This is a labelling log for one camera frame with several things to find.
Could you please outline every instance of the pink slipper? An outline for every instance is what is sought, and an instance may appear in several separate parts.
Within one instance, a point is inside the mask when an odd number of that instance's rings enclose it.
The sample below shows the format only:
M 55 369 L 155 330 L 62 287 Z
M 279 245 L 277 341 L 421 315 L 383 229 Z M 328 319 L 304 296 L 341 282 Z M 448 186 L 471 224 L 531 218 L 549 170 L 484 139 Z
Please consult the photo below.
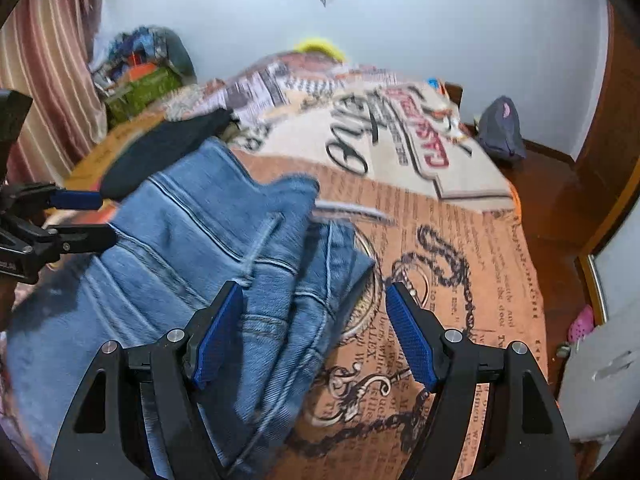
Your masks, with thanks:
M 591 308 L 591 305 L 586 305 L 569 327 L 569 343 L 575 343 L 581 337 L 593 332 L 594 328 L 595 323 L 593 320 L 593 309 Z

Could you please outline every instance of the blue gripper pad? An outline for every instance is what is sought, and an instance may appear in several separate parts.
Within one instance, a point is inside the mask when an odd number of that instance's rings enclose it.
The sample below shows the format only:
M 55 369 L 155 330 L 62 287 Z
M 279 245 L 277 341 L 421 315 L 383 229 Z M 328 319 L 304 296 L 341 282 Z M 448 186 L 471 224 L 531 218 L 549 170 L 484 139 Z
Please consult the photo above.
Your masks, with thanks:
M 102 207 L 102 197 L 97 191 L 75 191 L 59 189 L 49 197 L 51 207 L 56 209 L 95 210 Z
M 438 378 L 433 369 L 433 350 L 395 285 L 386 288 L 386 314 L 394 327 L 414 379 L 434 392 Z
M 225 287 L 228 287 L 230 283 L 232 282 L 226 282 L 218 295 L 224 294 L 228 290 Z M 195 349 L 196 355 L 191 381 L 198 389 L 203 390 L 207 383 L 216 377 L 231 339 L 238 329 L 238 320 L 243 309 L 242 287 L 237 283 L 232 283 L 217 314 Z

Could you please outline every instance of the baseboard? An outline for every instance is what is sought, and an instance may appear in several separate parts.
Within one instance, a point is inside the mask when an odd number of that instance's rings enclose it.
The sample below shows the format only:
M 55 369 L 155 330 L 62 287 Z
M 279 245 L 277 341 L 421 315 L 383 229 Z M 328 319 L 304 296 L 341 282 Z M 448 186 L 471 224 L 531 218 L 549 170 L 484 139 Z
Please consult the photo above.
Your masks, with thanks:
M 566 162 L 571 168 L 575 165 L 575 161 L 572 159 L 571 155 L 567 153 L 559 152 L 558 150 L 554 150 L 553 148 L 550 148 L 548 146 L 543 146 L 542 144 L 533 142 L 533 140 L 524 139 L 524 145 L 528 150 L 532 152 L 555 158 L 556 160 L 560 160 L 561 162 Z

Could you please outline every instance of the jeans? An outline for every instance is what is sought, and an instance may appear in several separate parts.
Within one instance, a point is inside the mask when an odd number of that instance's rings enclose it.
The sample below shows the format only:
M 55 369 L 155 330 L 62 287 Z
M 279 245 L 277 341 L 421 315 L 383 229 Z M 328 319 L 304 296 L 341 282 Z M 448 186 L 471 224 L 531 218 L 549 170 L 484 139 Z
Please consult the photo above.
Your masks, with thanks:
M 129 196 L 113 219 L 116 246 L 65 264 L 20 305 L 8 329 L 15 401 L 40 459 L 49 463 L 101 343 L 151 343 L 236 280 L 246 301 L 238 337 L 197 401 L 231 477 L 260 476 L 372 265 L 354 249 L 351 224 L 311 219 L 318 190 L 302 174 L 258 184 L 210 139 Z M 150 405 L 146 399 L 154 465 L 170 477 Z

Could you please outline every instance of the curtain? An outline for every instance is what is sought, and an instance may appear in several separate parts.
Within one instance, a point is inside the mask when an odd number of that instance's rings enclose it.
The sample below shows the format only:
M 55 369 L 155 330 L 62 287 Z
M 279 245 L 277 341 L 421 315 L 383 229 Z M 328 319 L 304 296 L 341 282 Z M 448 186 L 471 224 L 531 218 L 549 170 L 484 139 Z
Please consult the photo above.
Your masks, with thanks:
M 20 0 L 0 30 L 0 88 L 33 97 L 7 165 L 9 182 L 56 181 L 104 138 L 87 68 L 102 0 Z

